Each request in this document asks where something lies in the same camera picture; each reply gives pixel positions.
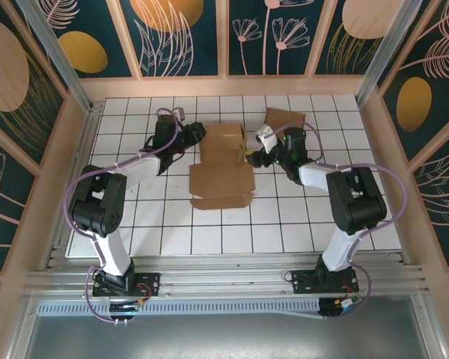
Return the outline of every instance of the cardboard box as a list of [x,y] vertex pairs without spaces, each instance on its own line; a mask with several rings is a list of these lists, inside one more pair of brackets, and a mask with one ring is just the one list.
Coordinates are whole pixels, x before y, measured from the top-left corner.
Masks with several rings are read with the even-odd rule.
[[[266,119],[264,123],[272,128],[273,131],[280,129],[282,126],[292,122],[305,122],[306,115],[298,112],[289,112],[284,110],[278,110],[276,108],[268,108],[266,113]],[[283,141],[283,132],[278,133],[278,138]]]
[[239,124],[208,125],[201,163],[190,166],[191,204],[198,209],[243,208],[253,199],[253,167],[245,162],[246,132]]

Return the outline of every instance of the white grid mat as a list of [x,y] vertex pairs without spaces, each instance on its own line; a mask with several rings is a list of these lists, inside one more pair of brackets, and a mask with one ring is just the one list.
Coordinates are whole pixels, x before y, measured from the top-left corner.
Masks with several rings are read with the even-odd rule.
[[[248,150],[259,150],[255,133],[266,108],[306,114],[323,142],[327,163],[374,163],[373,154],[351,95],[203,96],[107,99],[91,163],[108,166],[134,156],[154,132],[158,108],[183,107],[185,124],[241,123]],[[315,136],[307,132],[310,157],[319,155]],[[132,257],[187,254],[250,254],[324,251],[332,237],[329,198],[324,191],[289,181],[278,166],[255,169],[256,190],[249,207],[201,211],[189,199],[189,166],[199,163],[198,147],[159,177],[126,193],[120,232]],[[381,179],[374,173],[382,190]],[[394,225],[363,241],[363,251],[401,249]],[[95,257],[87,239],[74,236],[69,257]]]

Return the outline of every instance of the gray floor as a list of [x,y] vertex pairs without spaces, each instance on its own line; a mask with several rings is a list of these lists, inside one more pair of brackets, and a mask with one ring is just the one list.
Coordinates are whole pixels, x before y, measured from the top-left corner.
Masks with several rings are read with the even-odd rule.
[[279,314],[142,316],[115,327],[93,317],[41,317],[26,357],[428,358],[408,298],[372,298],[337,322]]

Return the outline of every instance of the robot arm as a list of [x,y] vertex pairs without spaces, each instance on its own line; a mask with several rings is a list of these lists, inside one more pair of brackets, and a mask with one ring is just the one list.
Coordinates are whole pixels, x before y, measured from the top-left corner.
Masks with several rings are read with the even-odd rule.
[[257,140],[264,148],[247,156],[254,167],[279,164],[287,177],[298,185],[312,186],[329,193],[336,228],[329,246],[318,259],[316,276],[326,290],[340,286],[352,271],[352,256],[357,250],[359,236],[374,228],[386,216],[386,207],[369,168],[339,171],[324,168],[308,158],[303,129],[284,130],[284,142],[264,125]]
[[[183,110],[180,119],[184,120]],[[143,157],[129,164],[123,163],[116,170],[88,177],[76,186],[68,212],[80,230],[93,233],[95,248],[103,254],[104,263],[101,278],[104,284],[118,292],[131,292],[135,287],[135,268],[125,251],[119,226],[123,217],[125,193],[139,182],[160,175],[173,163],[173,157],[199,143],[206,135],[202,123],[184,126],[171,146],[156,155],[146,155],[162,148],[173,138],[175,122],[171,115],[158,117],[153,143],[149,141],[140,150]],[[99,170],[88,165],[82,174]]]

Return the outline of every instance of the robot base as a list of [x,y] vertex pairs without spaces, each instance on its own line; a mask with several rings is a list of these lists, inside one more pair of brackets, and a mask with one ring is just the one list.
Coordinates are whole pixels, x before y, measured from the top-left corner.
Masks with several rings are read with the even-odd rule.
[[[147,292],[147,295],[152,297],[158,296],[159,293],[159,279],[160,273],[135,273],[135,283],[136,284],[146,284],[150,289],[151,293]],[[92,291],[92,296],[107,297],[107,298],[117,298],[117,297],[143,297],[143,291],[134,286],[130,288],[129,291],[120,290],[116,286],[112,286],[103,280],[103,276],[98,273],[95,276],[95,284]]]
[[351,267],[342,271],[329,271],[322,256],[314,270],[291,271],[294,294],[347,293],[348,288],[359,291],[356,272]]

